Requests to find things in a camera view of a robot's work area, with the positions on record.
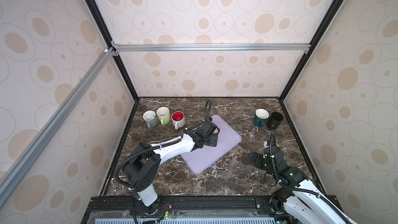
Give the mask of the dark green mug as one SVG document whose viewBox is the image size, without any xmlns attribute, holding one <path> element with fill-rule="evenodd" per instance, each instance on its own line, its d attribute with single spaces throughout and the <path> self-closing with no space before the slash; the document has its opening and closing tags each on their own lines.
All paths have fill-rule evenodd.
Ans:
<svg viewBox="0 0 398 224">
<path fill-rule="evenodd" d="M 255 127 L 263 128 L 269 118 L 269 112 L 265 109 L 257 109 L 255 111 L 255 116 L 253 120 L 253 124 Z"/>
</svg>

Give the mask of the lavender plastic tray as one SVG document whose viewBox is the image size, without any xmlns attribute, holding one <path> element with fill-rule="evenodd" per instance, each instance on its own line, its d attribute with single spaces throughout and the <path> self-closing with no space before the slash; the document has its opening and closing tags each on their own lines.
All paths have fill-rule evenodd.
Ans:
<svg viewBox="0 0 398 224">
<path fill-rule="evenodd" d="M 242 137 L 220 116 L 213 115 L 212 122 L 221 131 L 218 135 L 217 146 L 210 147 L 205 145 L 201 149 L 181 154 L 181 157 L 194 174 L 204 172 L 242 140 Z"/>
</svg>

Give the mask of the black mug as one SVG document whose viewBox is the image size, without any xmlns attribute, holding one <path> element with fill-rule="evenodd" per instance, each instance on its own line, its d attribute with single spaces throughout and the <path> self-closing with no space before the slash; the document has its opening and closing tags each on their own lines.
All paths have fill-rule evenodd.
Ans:
<svg viewBox="0 0 398 224">
<path fill-rule="evenodd" d="M 270 114 L 266 122 L 266 126 L 270 130 L 276 130 L 280 126 L 283 120 L 284 120 L 284 115 L 282 113 L 273 112 Z"/>
</svg>

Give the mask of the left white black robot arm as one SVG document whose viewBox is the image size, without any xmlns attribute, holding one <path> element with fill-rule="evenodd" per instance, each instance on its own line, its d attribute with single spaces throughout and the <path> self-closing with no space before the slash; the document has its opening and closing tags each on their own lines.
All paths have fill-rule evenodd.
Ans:
<svg viewBox="0 0 398 224">
<path fill-rule="evenodd" d="M 204 146 L 217 146 L 216 136 L 220 129 L 209 116 L 211 106 L 211 100 L 207 100 L 204 120 L 194 127 L 186 128 L 178 137 L 152 145 L 140 142 L 115 169 L 115 181 L 128 187 L 132 196 L 141 201 L 145 207 L 157 209 L 160 200 L 153 181 L 159 166 L 183 153 Z"/>
</svg>

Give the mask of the grey mug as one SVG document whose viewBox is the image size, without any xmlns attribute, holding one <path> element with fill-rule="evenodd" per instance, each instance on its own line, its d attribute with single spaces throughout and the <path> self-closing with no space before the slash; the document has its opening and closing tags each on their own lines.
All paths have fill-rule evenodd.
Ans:
<svg viewBox="0 0 398 224">
<path fill-rule="evenodd" d="M 143 119 L 147 128 L 155 128 L 158 124 L 158 119 L 155 111 L 146 111 L 143 114 Z"/>
</svg>

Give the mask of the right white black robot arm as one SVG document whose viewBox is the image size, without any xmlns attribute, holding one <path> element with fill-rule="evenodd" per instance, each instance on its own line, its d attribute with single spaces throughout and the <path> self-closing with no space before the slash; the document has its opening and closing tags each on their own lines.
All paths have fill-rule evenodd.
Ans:
<svg viewBox="0 0 398 224">
<path fill-rule="evenodd" d="M 276 144 L 274 132 L 266 141 L 263 154 L 253 152 L 249 164 L 265 171 L 280 188 L 273 192 L 269 206 L 275 214 L 287 213 L 303 224 L 354 224 L 355 221 L 329 200 L 299 168 L 287 165 Z"/>
</svg>

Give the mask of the white mug red inside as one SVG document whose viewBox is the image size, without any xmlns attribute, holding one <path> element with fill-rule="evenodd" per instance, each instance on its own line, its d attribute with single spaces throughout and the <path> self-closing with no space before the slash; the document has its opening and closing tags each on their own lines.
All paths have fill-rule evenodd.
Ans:
<svg viewBox="0 0 398 224">
<path fill-rule="evenodd" d="M 180 112 L 180 111 L 174 112 L 171 115 L 171 118 L 172 118 L 172 123 L 173 123 L 175 130 L 178 130 L 185 126 L 186 120 L 185 120 L 185 115 L 183 112 Z"/>
</svg>

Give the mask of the light green mug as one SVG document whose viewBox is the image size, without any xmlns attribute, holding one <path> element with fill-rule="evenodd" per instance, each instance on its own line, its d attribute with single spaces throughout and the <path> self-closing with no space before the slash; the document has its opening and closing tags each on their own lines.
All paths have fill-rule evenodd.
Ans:
<svg viewBox="0 0 398 224">
<path fill-rule="evenodd" d="M 161 125 L 169 124 L 171 121 L 171 113 L 167 107 L 160 107 L 156 111 L 156 115 Z"/>
</svg>

